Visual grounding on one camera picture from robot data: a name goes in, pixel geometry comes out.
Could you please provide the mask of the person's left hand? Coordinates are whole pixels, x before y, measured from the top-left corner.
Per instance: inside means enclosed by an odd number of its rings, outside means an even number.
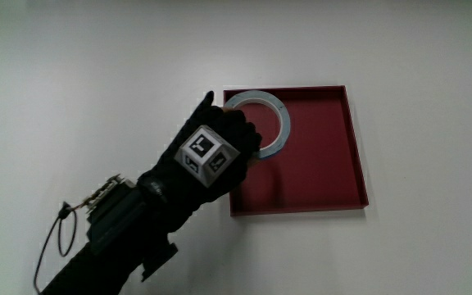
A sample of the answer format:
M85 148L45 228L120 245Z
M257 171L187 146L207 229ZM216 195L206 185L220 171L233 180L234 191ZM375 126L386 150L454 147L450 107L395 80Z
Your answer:
M202 204L214 202L241 184L247 163L260 149L261 135L242 111L224 111L214 106L214 93L208 92L184 123L159 161L143 173L137 185L149 198L149 218L167 233L175 232ZM239 151L239 155L210 187L205 187L175 159L179 147L198 127L206 125Z

